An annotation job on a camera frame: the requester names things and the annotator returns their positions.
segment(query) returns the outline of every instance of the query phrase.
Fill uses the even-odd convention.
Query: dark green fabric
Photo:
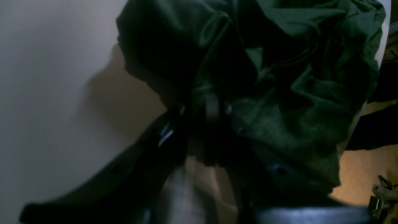
[[[336,144],[376,87],[384,18],[375,0],[130,0],[117,25],[126,58],[196,107],[210,91],[226,98],[261,140],[335,187]]]

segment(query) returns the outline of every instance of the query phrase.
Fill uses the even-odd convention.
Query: white wall
[[[165,111],[124,71],[127,0],[0,0],[0,223],[71,191]]]

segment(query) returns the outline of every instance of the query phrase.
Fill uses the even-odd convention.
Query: crumpled fabric
[[[194,108],[215,92],[273,150],[331,191],[336,144],[377,85],[376,0],[129,0],[119,44]]]

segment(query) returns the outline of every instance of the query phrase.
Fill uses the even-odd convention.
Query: green cloth
[[[133,55],[196,107],[216,92],[331,189],[336,144],[377,84],[384,18],[376,0],[130,0],[117,25],[126,66]]]

